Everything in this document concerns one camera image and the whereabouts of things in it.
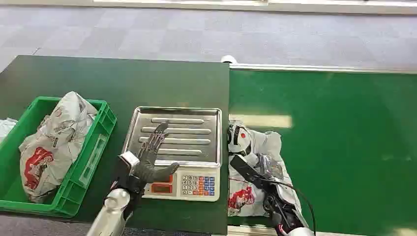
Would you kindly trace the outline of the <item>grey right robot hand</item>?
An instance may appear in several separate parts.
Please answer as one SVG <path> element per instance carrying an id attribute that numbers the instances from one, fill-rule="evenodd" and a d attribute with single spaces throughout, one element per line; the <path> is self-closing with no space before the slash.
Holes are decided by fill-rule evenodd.
<path id="1" fill-rule="evenodd" d="M 231 166 L 248 182 L 268 194 L 278 195 L 278 188 L 272 180 L 266 179 L 250 167 L 239 155 L 234 155 L 230 161 Z"/>

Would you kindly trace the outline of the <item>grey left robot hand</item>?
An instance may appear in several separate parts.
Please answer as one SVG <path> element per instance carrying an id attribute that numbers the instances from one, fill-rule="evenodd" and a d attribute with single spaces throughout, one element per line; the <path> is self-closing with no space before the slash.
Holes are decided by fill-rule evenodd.
<path id="1" fill-rule="evenodd" d="M 167 128 L 168 121 L 159 124 L 140 148 L 138 154 L 139 164 L 134 167 L 133 175 L 138 177 L 141 182 L 153 183 L 165 181 L 179 168 L 178 163 L 173 163 L 162 169 L 155 169 L 158 151 L 162 142 L 169 135 L 166 131 Z"/>

